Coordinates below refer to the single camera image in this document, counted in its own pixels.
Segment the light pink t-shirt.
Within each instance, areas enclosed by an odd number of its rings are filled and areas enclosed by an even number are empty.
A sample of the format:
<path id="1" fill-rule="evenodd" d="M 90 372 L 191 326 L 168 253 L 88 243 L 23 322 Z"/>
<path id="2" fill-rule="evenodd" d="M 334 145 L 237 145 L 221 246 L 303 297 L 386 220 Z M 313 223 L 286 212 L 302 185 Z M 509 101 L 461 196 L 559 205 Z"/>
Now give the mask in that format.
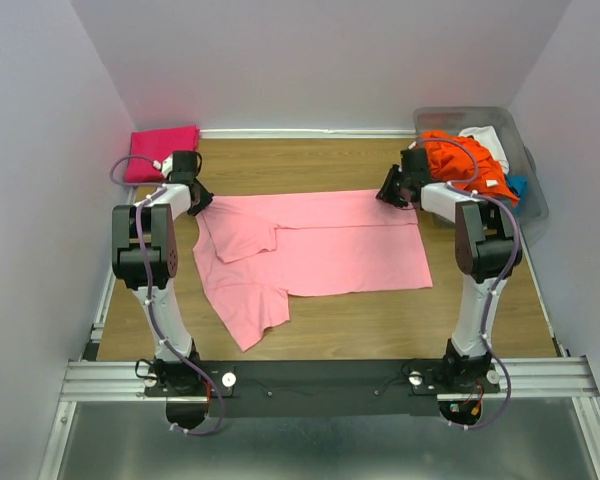
<path id="1" fill-rule="evenodd" d="M 203 291 L 241 351 L 289 299 L 433 285 L 418 218 L 372 190 L 217 196 L 196 217 Z"/>

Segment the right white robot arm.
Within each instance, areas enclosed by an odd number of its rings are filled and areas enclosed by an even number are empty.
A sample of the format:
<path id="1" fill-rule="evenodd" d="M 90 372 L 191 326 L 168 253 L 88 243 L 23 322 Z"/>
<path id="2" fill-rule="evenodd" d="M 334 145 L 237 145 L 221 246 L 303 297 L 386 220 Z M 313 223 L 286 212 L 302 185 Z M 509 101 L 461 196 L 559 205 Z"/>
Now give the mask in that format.
<path id="1" fill-rule="evenodd" d="M 466 391 L 492 370 L 492 329 L 501 293 L 522 259 L 521 233 L 506 197 L 435 182 L 427 152 L 400 152 L 376 198 L 397 208 L 416 206 L 455 227 L 455 260 L 463 275 L 456 328 L 439 361 L 427 361 L 424 378 L 439 393 Z"/>

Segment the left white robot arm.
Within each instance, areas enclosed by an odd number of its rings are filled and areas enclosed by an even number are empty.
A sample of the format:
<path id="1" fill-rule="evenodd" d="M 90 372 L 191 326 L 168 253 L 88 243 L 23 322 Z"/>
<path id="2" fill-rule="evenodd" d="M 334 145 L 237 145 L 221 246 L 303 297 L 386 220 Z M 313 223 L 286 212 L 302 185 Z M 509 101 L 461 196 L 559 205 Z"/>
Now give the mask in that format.
<path id="1" fill-rule="evenodd" d="M 195 216 L 213 200 L 198 180 L 203 157 L 195 150 L 176 150 L 162 161 L 130 154 L 110 169 L 110 180 L 120 186 L 139 187 L 116 176 L 126 162 L 141 160 L 161 176 L 153 181 L 153 193 L 112 211 L 112 271 L 141 304 L 155 345 L 154 360 L 143 380 L 158 388 L 188 396 L 195 388 L 211 394 L 213 380 L 199 366 L 195 341 L 182 320 L 174 279 L 179 257 L 175 220 L 182 214 Z"/>

